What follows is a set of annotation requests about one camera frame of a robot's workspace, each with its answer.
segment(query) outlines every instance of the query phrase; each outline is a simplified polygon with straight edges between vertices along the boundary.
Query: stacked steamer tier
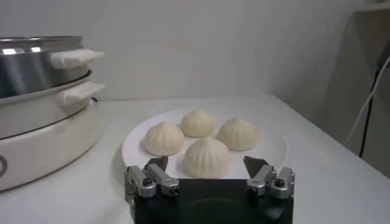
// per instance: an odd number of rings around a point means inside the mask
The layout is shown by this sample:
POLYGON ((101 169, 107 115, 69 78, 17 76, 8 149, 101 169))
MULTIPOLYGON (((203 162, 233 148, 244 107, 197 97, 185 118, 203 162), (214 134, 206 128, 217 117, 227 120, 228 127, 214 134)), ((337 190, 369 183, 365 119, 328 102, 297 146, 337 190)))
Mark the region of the stacked steamer tier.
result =
POLYGON ((99 137, 82 37, 0 38, 0 191, 51 173, 99 137))

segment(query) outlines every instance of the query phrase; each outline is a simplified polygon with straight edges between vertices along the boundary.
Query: baozi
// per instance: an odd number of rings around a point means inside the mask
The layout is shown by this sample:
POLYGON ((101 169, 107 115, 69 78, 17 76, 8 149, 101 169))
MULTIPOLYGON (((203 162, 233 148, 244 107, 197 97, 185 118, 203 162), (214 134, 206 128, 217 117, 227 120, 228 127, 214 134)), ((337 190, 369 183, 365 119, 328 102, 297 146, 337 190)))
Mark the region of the baozi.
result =
POLYGON ((229 172, 230 160, 226 145, 206 137, 190 145, 185 153, 184 165, 192 177, 216 178, 229 172))
POLYGON ((214 131, 215 118, 205 110, 195 109, 186 114, 181 123, 183 134, 188 137, 206 137, 214 131))
POLYGON ((168 122, 161 122, 147 131, 144 146, 153 155, 166 156, 180 151, 184 140, 180 128, 168 122))
POLYGON ((217 139, 232 150, 250 149, 255 146, 257 138, 257 127, 242 117, 226 121, 217 135, 217 139))

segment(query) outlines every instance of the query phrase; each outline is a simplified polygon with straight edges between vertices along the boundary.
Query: white table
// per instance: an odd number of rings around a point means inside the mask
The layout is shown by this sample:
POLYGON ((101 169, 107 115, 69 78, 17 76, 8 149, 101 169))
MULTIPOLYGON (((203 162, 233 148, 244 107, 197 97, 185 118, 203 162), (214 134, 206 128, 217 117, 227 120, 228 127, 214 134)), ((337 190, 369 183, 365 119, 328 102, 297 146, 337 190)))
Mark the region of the white table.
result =
POLYGON ((121 144, 143 120, 179 107, 248 107, 289 139, 296 176, 294 223, 390 223, 390 179, 275 97, 99 102, 106 131, 70 165, 0 194, 0 223, 132 223, 121 144))

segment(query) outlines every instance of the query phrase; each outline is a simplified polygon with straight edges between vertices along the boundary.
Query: white handle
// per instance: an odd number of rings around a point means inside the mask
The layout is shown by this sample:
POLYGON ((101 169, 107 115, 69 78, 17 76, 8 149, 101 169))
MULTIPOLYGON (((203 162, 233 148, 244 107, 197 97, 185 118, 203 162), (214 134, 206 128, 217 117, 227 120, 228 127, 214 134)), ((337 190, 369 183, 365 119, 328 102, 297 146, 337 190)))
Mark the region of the white handle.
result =
POLYGON ((104 88, 104 84, 85 82, 75 87, 66 89, 57 94, 58 103, 61 105, 71 105, 81 100, 91 97, 104 88))
POLYGON ((85 65, 88 62, 103 56, 104 53, 91 51, 89 49, 62 51, 51 55, 51 64, 57 69, 74 68, 80 65, 85 65))

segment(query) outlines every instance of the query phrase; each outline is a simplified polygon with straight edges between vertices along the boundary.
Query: white plate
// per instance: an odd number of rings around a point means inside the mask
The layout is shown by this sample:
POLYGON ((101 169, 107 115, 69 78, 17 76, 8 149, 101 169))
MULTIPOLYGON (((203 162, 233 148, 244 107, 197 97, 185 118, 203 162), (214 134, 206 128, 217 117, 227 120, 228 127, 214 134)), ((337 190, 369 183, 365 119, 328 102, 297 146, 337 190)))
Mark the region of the white plate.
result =
MULTIPOLYGON (((156 156, 149 154, 143 149, 143 138, 148 129, 163 121, 169 121, 173 124, 179 125, 184 115, 192 109, 193 108, 182 108, 163 113, 152 117, 135 127, 123 143, 122 157, 125 165, 137 165, 142 168, 151 158, 155 158, 156 156)), ((244 155, 263 158, 276 169, 280 169, 281 166, 286 163, 288 159, 288 143, 286 138, 280 135, 272 124, 265 118, 246 110, 242 110, 240 113, 237 113, 237 111, 234 113, 229 112, 230 110, 226 110, 226 108, 219 108, 217 106, 206 109, 216 116, 216 128, 214 130, 215 136, 218 133, 220 126, 226 120, 234 116, 245 117, 259 128, 259 138, 254 148, 245 151, 231 151, 232 165, 229 174, 224 176, 224 178, 249 178, 249 174, 247 173, 243 163, 244 155)), ((169 156, 169 162, 166 169, 166 173, 168 175, 176 178, 190 178, 186 174, 186 170, 182 162, 187 148, 197 139, 199 138, 186 137, 183 149, 179 153, 169 156)))

